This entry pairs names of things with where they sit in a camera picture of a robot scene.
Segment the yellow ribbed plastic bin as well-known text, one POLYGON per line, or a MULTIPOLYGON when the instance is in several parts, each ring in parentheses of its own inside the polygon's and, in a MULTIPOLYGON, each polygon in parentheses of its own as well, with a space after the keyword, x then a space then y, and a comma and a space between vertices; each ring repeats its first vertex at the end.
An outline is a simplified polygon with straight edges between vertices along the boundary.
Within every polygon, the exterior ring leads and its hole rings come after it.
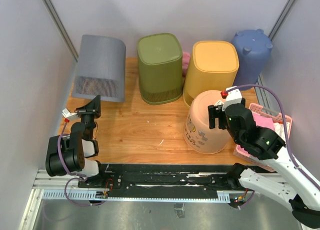
POLYGON ((197 95, 233 85, 239 69, 233 44, 226 41, 199 41, 192 48, 183 86, 183 100, 190 106, 197 95))

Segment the blue plastic bucket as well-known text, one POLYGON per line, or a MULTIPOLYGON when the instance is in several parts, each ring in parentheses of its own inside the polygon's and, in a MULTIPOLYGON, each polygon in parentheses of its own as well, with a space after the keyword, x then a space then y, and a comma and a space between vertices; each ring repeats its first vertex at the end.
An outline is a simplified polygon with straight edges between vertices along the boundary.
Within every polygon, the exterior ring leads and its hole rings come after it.
POLYGON ((273 49, 271 40, 262 29, 236 32, 231 44, 235 47, 239 68, 234 86, 256 84, 273 49))

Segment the green ribbed plastic bin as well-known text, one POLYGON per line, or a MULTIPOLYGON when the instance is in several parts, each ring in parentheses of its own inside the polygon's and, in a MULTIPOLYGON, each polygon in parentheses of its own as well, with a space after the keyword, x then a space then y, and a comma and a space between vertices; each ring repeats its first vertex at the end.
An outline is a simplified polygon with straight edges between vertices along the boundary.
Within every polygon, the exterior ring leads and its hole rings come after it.
POLYGON ((177 100, 183 90, 183 52, 176 36, 160 33, 142 37, 136 50, 142 99, 150 105, 177 100))

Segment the orange plastic bin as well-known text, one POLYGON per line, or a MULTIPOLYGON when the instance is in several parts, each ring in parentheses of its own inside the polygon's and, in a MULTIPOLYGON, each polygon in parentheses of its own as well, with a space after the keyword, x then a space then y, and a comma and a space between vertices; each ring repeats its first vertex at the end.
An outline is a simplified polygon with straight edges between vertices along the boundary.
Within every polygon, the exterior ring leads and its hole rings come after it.
POLYGON ((216 154, 222 151, 230 140, 226 130, 219 129, 219 120, 215 128, 210 129, 208 106, 223 103, 221 92, 208 90, 200 93, 192 102, 183 126, 183 137, 189 147, 202 154, 216 154))

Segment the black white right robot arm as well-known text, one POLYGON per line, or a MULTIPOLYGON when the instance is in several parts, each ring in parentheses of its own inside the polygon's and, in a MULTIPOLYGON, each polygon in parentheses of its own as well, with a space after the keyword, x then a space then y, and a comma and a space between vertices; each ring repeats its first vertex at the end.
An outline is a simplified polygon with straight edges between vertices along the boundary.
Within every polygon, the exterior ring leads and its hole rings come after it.
POLYGON ((227 130, 233 141, 269 165, 285 180, 272 181, 250 168, 236 163, 226 174, 229 188, 241 187, 257 191, 286 207, 303 225, 320 226, 320 183, 305 167, 289 155, 289 142, 275 131, 258 126, 253 113, 243 103, 210 105, 207 108, 209 127, 227 130))

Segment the grey ribbed plastic bin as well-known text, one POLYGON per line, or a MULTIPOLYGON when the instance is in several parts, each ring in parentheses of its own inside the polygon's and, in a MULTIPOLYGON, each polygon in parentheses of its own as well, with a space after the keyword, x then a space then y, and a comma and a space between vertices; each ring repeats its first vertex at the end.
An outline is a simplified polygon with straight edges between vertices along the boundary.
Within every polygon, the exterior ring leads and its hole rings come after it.
POLYGON ((126 45, 122 40, 83 35, 72 96, 102 101, 125 101, 126 45))

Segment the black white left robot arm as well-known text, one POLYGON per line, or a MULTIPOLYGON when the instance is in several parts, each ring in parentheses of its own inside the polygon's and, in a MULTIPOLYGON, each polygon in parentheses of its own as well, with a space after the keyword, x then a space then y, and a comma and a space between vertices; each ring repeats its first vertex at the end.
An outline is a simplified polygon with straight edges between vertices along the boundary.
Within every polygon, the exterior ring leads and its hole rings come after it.
POLYGON ((100 163, 90 160, 99 153, 98 141, 94 139, 96 119, 101 116, 101 96, 78 107, 72 113, 62 110, 64 126, 60 135, 48 141, 45 169, 49 176, 75 176, 77 180, 97 188, 107 182, 107 175, 100 171, 100 163))

